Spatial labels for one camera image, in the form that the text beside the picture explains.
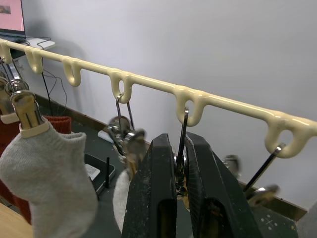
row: metal rod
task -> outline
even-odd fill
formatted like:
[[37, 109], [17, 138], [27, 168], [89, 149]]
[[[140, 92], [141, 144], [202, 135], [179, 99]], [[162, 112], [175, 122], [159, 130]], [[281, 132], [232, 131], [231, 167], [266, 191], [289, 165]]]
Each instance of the metal rod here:
[[185, 134], [186, 134], [186, 128], [187, 128], [188, 114], [189, 114], [188, 108], [185, 107], [184, 122], [182, 125], [178, 154], [177, 154], [177, 158], [176, 158], [176, 163], [177, 163], [177, 170], [176, 171], [178, 171], [181, 168], [182, 163], [183, 163], [182, 161], [183, 161], [183, 152], [184, 152], [184, 145], [185, 145]]
[[130, 103], [129, 102], [127, 103], [127, 106], [128, 106], [128, 111], [129, 111], [129, 115], [130, 115], [131, 127], [132, 127], [133, 130], [135, 130], [134, 122], [133, 122], [133, 119], [132, 119], [131, 107], [130, 107]]
[[12, 86], [11, 81], [10, 81], [10, 78], [9, 78], [9, 74], [8, 74], [8, 72], [6, 71], [5, 67], [3, 66], [4, 59], [5, 59], [5, 58], [3, 57], [3, 58], [1, 58], [1, 60], [0, 60], [1, 66], [2, 66], [2, 68], [3, 68], [4, 71], [5, 71], [6, 78], [7, 78], [7, 80], [9, 81], [10, 86]]
[[264, 173], [264, 171], [269, 167], [269, 165], [273, 162], [279, 152], [285, 147], [284, 143], [280, 143], [274, 152], [269, 156], [269, 158], [264, 162], [261, 168], [256, 172], [256, 174], [252, 177], [252, 179], [248, 182], [248, 184], [243, 189], [244, 192], [247, 192], [259, 179], [259, 177]]
[[109, 167], [110, 167], [110, 158], [107, 157], [106, 161], [106, 179], [105, 179], [105, 188], [109, 188]]
[[120, 98], [123, 96], [124, 93], [120, 93], [116, 100], [115, 100], [115, 104], [117, 106], [117, 111], [118, 111], [118, 117], [119, 117], [119, 127], [120, 127], [120, 132], [121, 132], [121, 138], [123, 138], [123, 131], [122, 131], [122, 123], [121, 123], [121, 111], [120, 111], [120, 106], [119, 106], [119, 101]]

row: metal hook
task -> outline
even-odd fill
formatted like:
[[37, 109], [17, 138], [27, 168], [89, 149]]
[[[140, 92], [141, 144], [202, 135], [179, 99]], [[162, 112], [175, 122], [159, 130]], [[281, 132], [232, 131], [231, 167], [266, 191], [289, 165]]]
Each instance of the metal hook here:
[[123, 138], [123, 131], [122, 131], [122, 123], [121, 123], [121, 110], [120, 110], [120, 106], [119, 106], [119, 101], [120, 101], [120, 98], [123, 96], [124, 93], [120, 93], [116, 100], [115, 100], [115, 104], [117, 106], [117, 111], [118, 111], [118, 117], [119, 117], [119, 127], [120, 127], [120, 134], [121, 134], [121, 137]]
[[[121, 137], [124, 138], [124, 134], [123, 134], [123, 130], [122, 130], [122, 123], [121, 123], [121, 110], [120, 110], [120, 106], [119, 106], [119, 101], [120, 98], [123, 96], [124, 93], [120, 93], [116, 100], [115, 100], [115, 104], [117, 106], [117, 111], [118, 111], [118, 116], [119, 116], [119, 126], [120, 126], [120, 132], [121, 132]], [[129, 116], [130, 116], [130, 122], [131, 122], [131, 127], [133, 130], [135, 130], [134, 128], [134, 122], [133, 122], [133, 118], [132, 118], [132, 112], [131, 112], [131, 107], [130, 107], [130, 103], [127, 103], [128, 106], [128, 111], [129, 111]]]
[[181, 167], [183, 165], [183, 153], [184, 153], [184, 146], [185, 146], [185, 135], [186, 135], [186, 128], [187, 128], [188, 114], [189, 114], [188, 108], [185, 107], [184, 122], [182, 125], [178, 154], [177, 154], [177, 158], [176, 158], [176, 164], [177, 164], [176, 172], [178, 172], [178, 173], [180, 172]]
[[285, 147], [286, 145], [284, 143], [280, 143], [277, 148], [274, 150], [274, 152], [269, 156], [269, 158], [264, 162], [264, 164], [261, 166], [261, 168], [257, 171], [257, 173], [252, 177], [252, 179], [248, 182], [248, 184], [245, 186], [243, 191], [246, 193], [259, 179], [259, 177], [264, 173], [264, 171], [269, 167], [269, 165], [272, 163], [272, 161], [276, 158], [279, 152]]
[[3, 66], [4, 59], [5, 59], [5, 58], [4, 58], [4, 57], [2, 57], [2, 58], [1, 58], [1, 60], [0, 60], [0, 63], [1, 63], [2, 68], [3, 68], [3, 69], [4, 69], [4, 71], [5, 71], [5, 74], [6, 74], [6, 78], [7, 78], [7, 80], [9, 81], [9, 83], [10, 83], [10, 85], [11, 85], [11, 81], [10, 81], [10, 78], [9, 78], [8, 72], [6, 71], [5, 67]]

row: white label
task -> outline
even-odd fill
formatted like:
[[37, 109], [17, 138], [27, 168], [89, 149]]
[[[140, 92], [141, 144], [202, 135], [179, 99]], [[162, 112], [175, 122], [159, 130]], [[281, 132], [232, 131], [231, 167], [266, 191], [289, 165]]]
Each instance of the white label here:
[[85, 164], [85, 168], [91, 180], [94, 180], [97, 177], [97, 175], [100, 173], [99, 169], [92, 167], [91, 165]]

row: hanger hook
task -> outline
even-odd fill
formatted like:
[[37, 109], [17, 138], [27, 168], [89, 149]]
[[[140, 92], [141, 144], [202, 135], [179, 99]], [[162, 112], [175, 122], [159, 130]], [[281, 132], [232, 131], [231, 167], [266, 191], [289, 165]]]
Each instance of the hanger hook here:
[[[117, 106], [117, 111], [118, 111], [118, 116], [119, 116], [119, 126], [120, 126], [120, 132], [121, 132], [121, 137], [123, 138], [124, 135], [123, 135], [123, 131], [122, 131], [122, 123], [121, 123], [121, 110], [120, 110], [120, 106], [119, 106], [119, 102], [120, 102], [120, 99], [121, 97], [124, 95], [124, 93], [120, 93], [116, 100], [115, 100], [115, 104]], [[130, 102], [127, 102], [127, 107], [128, 107], [128, 111], [129, 111], [129, 116], [130, 116], [130, 122], [131, 122], [131, 127], [133, 130], [135, 130], [134, 128], [134, 122], [133, 122], [133, 118], [132, 118], [132, 112], [131, 112], [131, 107], [130, 107]]]
[[183, 164], [183, 153], [184, 153], [184, 146], [185, 146], [185, 135], [186, 135], [186, 128], [187, 128], [188, 114], [189, 114], [188, 107], [185, 107], [184, 122], [182, 125], [178, 154], [176, 158], [176, 164], [177, 164], [176, 172], [177, 173], [180, 172], [182, 164]]
[[248, 182], [248, 184], [245, 186], [243, 191], [246, 193], [259, 179], [259, 177], [264, 173], [264, 171], [269, 167], [269, 165], [272, 163], [272, 161], [276, 158], [276, 156], [279, 154], [279, 152], [282, 151], [282, 149], [286, 146], [284, 143], [280, 143], [276, 149], [273, 151], [273, 153], [269, 156], [269, 158], [264, 162], [264, 164], [261, 166], [261, 168], [256, 172], [256, 174], [252, 177], [252, 179]]

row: metal bar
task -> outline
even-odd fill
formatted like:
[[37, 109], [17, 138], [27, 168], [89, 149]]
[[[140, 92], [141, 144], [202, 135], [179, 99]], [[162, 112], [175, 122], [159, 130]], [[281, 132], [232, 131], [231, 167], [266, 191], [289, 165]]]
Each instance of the metal bar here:
[[274, 150], [274, 152], [269, 156], [269, 158], [264, 162], [261, 168], [256, 172], [256, 174], [252, 177], [252, 179], [247, 183], [243, 191], [246, 193], [255, 183], [258, 181], [260, 176], [265, 172], [265, 170], [269, 167], [269, 165], [273, 162], [279, 152], [285, 147], [284, 143], [278, 145], [278, 147]]

